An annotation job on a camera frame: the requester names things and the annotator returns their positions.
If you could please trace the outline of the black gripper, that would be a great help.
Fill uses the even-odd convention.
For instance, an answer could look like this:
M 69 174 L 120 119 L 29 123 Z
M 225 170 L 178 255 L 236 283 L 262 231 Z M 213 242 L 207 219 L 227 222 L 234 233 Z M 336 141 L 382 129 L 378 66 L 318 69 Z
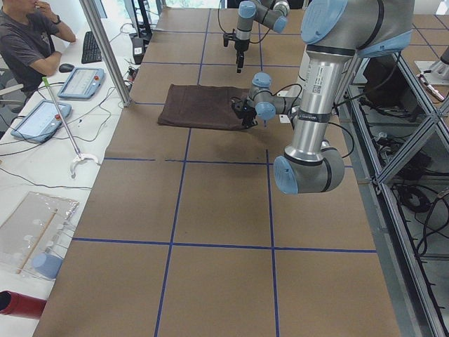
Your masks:
M 246 100 L 232 98 L 231 102 L 232 110 L 241 120 L 243 127 L 254 127 L 258 125 L 255 108 L 250 107 Z
M 223 45 L 228 47 L 229 42 L 234 42 L 236 49 L 236 72 L 241 73 L 244 65 L 244 53 L 248 50 L 250 44 L 250 32 L 233 30 L 223 34 Z

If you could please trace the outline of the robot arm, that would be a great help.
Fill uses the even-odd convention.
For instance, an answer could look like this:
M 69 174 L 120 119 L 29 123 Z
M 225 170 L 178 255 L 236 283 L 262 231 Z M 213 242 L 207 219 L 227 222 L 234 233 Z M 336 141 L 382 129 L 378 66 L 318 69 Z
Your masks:
M 250 44 L 255 44 L 255 41 L 251 41 L 254 22 L 266 27 L 266 34 L 269 31 L 282 33 L 288 23 L 290 10 L 306 9 L 308 5 L 309 1 L 239 1 L 236 28 L 231 32 L 223 30 L 218 13 L 218 24 L 223 32 L 223 46 L 228 47 L 230 41 L 234 43 L 236 72 L 241 73 L 245 52 Z
M 344 65 L 402 51 L 411 40 L 413 1 L 313 1 L 301 25 L 309 64 L 300 94 L 278 97 L 271 77 L 257 73 L 248 95 L 233 100 L 243 125 L 288 116 L 294 136 L 274 160 L 277 187 L 286 194 L 327 192 L 344 177 L 344 162 L 325 139 Z

